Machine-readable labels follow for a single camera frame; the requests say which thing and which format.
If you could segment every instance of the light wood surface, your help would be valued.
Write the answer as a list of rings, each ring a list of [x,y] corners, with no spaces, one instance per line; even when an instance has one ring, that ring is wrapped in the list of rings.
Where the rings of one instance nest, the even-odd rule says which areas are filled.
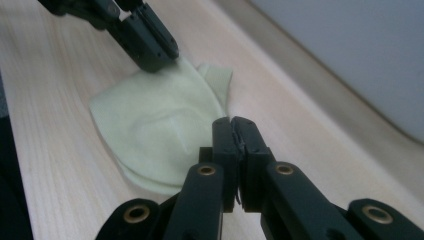
[[[229,113],[256,122],[277,160],[330,201],[383,201],[424,227],[424,146],[388,124],[247,2],[149,4],[181,55],[234,69]],[[136,72],[105,32],[37,1],[0,0],[0,68],[36,239],[93,239],[112,211],[161,196],[131,185],[93,125],[90,97]],[[223,239],[264,239],[258,214],[224,215]]]

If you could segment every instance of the folded cloth corner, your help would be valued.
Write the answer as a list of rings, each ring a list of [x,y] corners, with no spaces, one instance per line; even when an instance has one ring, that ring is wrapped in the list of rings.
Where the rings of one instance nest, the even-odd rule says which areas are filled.
[[[199,148],[212,146],[212,122],[226,116],[231,75],[208,64],[195,69],[180,57],[94,96],[93,120],[125,176],[160,194],[180,191]]]

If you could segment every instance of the screw hole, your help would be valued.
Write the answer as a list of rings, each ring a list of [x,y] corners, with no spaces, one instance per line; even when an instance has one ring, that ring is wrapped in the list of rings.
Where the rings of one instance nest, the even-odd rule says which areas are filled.
[[[388,212],[376,206],[366,205],[362,208],[362,212],[369,219],[380,224],[390,224],[393,222],[393,217]]]
[[[200,167],[199,169],[197,169],[197,172],[200,175],[209,176],[209,175],[215,174],[215,168],[210,167],[210,166],[203,166],[203,167]]]
[[[294,172],[293,168],[287,165],[277,165],[275,168],[279,174],[290,175]]]
[[[150,209],[146,205],[135,205],[129,207],[124,213],[127,223],[139,223],[146,220],[150,215]]]

